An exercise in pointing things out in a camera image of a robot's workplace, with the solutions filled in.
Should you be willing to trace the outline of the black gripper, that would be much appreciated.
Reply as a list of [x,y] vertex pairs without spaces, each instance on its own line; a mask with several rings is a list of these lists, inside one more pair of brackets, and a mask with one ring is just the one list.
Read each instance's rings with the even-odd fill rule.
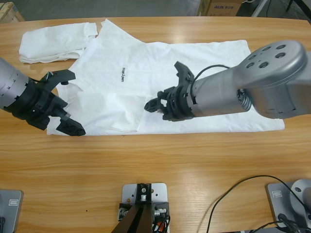
[[[194,80],[194,75],[190,69],[176,62],[174,67],[177,70],[178,86],[173,86],[164,91],[157,93],[157,98],[148,101],[144,110],[150,113],[163,113],[163,120],[167,121],[182,121],[194,118],[194,114],[188,105],[188,88]],[[166,106],[161,103],[161,100],[166,101]]]
[[69,136],[83,136],[86,134],[83,126],[68,117],[64,110],[67,103],[52,93],[58,84],[68,85],[71,80],[75,80],[75,74],[68,69],[49,71],[39,82],[30,79],[23,93],[4,110],[41,130],[47,128],[50,116],[59,117],[58,131]]

